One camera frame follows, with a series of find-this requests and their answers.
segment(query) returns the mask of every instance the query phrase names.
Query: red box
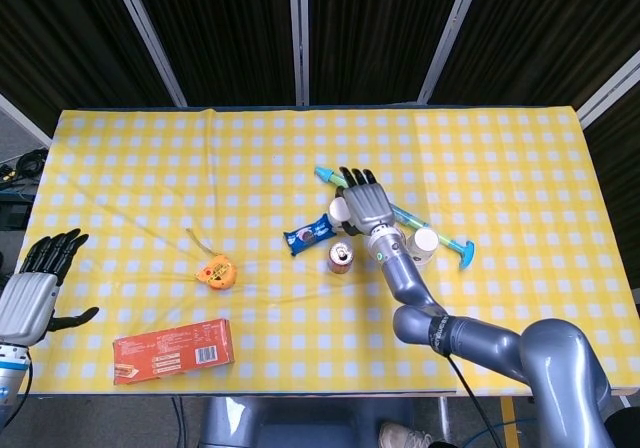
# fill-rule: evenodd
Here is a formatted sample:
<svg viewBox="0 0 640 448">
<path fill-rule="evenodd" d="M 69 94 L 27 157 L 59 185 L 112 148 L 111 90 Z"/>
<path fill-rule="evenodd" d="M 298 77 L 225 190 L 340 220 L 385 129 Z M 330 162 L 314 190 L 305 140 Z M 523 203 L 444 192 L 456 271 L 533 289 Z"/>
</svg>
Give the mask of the red box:
<svg viewBox="0 0 640 448">
<path fill-rule="evenodd" d="M 213 320 L 113 342 L 114 384 L 126 385 L 233 363 L 229 320 Z"/>
</svg>

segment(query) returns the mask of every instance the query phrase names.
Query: soda can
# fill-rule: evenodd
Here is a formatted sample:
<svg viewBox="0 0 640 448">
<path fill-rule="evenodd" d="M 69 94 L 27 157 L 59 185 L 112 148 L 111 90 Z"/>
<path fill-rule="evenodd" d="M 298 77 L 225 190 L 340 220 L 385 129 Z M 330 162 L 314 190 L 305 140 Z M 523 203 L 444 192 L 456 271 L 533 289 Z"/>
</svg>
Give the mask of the soda can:
<svg viewBox="0 0 640 448">
<path fill-rule="evenodd" d="M 342 274 L 349 271 L 353 263 L 353 248 L 344 241 L 334 243 L 329 249 L 329 269 L 334 273 Z"/>
</svg>

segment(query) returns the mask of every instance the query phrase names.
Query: sneaker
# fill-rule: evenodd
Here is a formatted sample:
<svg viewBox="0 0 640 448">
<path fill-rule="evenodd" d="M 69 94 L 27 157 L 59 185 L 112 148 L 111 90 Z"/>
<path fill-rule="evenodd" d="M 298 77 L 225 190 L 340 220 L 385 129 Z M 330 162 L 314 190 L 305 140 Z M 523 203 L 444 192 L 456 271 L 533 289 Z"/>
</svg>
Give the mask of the sneaker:
<svg viewBox="0 0 640 448">
<path fill-rule="evenodd" d="M 431 435 L 397 423 L 383 423 L 378 437 L 380 448 L 428 448 L 432 442 Z"/>
</svg>

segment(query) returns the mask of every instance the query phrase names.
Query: table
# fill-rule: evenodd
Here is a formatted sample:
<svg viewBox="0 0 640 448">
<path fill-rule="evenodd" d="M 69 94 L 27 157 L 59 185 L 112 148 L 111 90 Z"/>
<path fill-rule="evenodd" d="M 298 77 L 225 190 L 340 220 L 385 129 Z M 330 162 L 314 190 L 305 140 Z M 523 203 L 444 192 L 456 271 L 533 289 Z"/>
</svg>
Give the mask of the table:
<svg viewBox="0 0 640 448">
<path fill-rule="evenodd" d="M 22 256 L 42 236 L 88 232 L 56 313 L 100 313 L 33 348 L 33 391 L 461 393 L 446 361 L 395 339 L 397 304 L 362 238 L 347 275 L 328 272 L 329 242 L 288 253 L 282 232 L 333 196 L 316 164 L 370 167 L 392 202 L 476 242 L 466 271 L 445 249 L 422 270 L 450 312 L 518 332 L 565 318 L 614 388 L 640 386 L 640 321 L 571 108 L 65 111 Z M 232 290 L 193 278 L 208 257 L 186 228 L 238 265 Z M 116 337 L 218 317 L 233 365 L 113 386 Z M 479 394 L 529 393 L 462 367 Z"/>
</svg>

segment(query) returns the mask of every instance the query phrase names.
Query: black cable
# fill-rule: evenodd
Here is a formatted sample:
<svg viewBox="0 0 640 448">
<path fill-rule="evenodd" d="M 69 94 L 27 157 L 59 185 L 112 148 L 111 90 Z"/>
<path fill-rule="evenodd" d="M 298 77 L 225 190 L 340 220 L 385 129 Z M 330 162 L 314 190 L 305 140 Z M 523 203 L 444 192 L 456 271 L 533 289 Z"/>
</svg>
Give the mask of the black cable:
<svg viewBox="0 0 640 448">
<path fill-rule="evenodd" d="M 515 425 L 517 423 L 534 423 L 536 421 L 538 421 L 536 418 L 518 418 L 517 420 L 513 420 L 513 421 L 506 421 L 504 423 L 496 423 L 495 425 L 493 425 L 493 427 L 494 428 L 502 428 L 503 426 Z M 486 435 L 487 433 L 489 433 L 489 430 L 482 430 L 482 431 L 476 433 L 471 438 L 469 438 L 464 445 L 462 445 L 462 448 L 467 448 L 467 447 L 471 446 L 471 444 L 473 444 L 478 438 L 480 438 L 483 435 Z"/>
<path fill-rule="evenodd" d="M 13 173 L 14 169 L 11 168 L 6 163 L 4 165 L 0 165 L 0 179 L 4 179 L 4 177 L 11 177 L 11 173 Z"/>
<path fill-rule="evenodd" d="M 478 402 L 476 395 L 474 395 L 473 391 L 471 391 L 471 387 L 469 387 L 469 385 L 467 384 L 467 380 L 465 380 L 464 376 L 462 376 L 462 372 L 458 368 L 458 365 L 454 363 L 454 361 L 451 359 L 450 356 L 447 356 L 446 358 L 447 360 L 449 360 L 449 363 L 453 367 L 453 370 L 456 372 L 456 375 L 458 375 L 458 378 L 460 378 L 460 382 L 462 383 L 462 386 L 464 386 L 464 389 L 467 390 L 467 393 L 469 394 L 469 398 L 471 398 L 471 401 L 473 401 L 473 404 L 476 406 L 476 409 L 478 410 L 478 412 L 480 413 L 480 416 L 482 417 L 482 421 L 484 421 L 484 424 L 487 425 L 487 430 L 489 430 L 489 433 L 491 434 L 491 438 L 493 438 L 493 442 L 496 444 L 498 448 L 502 448 L 502 443 L 500 442 L 500 438 L 498 438 L 498 434 L 496 433 L 496 430 L 493 428 L 493 425 L 489 421 L 489 418 L 487 417 L 487 414 L 485 413 L 484 409 L 482 408 L 482 406 L 480 406 L 480 403 Z"/>
<path fill-rule="evenodd" d="M 183 433 L 183 446 L 184 448 L 189 447 L 189 432 L 187 431 L 187 417 L 184 416 L 184 405 L 182 404 L 182 397 L 178 397 L 180 400 L 180 414 L 182 414 L 182 433 Z"/>
<path fill-rule="evenodd" d="M 173 411 L 176 414 L 178 420 L 178 441 L 176 442 L 176 448 L 180 448 L 180 442 L 182 441 L 182 421 L 180 419 L 180 411 L 178 410 L 178 404 L 176 403 L 176 397 L 171 397 L 171 403 L 173 403 Z"/>
<path fill-rule="evenodd" d="M 27 388 L 24 390 L 24 394 L 22 395 L 22 400 L 20 400 L 20 404 L 16 408 L 16 411 L 13 412 L 13 414 L 9 417 L 7 422 L 4 424 L 5 428 L 9 426 L 9 423 L 11 423 L 13 419 L 16 417 L 16 415 L 20 413 L 20 410 L 24 406 L 24 402 L 27 401 L 27 396 L 29 396 L 29 392 L 31 391 L 31 383 L 33 382 L 33 361 L 31 360 L 31 355 L 29 354 L 28 351 L 27 351 L 27 358 L 29 358 L 29 379 L 27 380 Z"/>
<path fill-rule="evenodd" d="M 33 150 L 25 153 L 16 162 L 16 173 L 21 178 L 35 178 L 44 170 L 48 150 Z"/>
</svg>

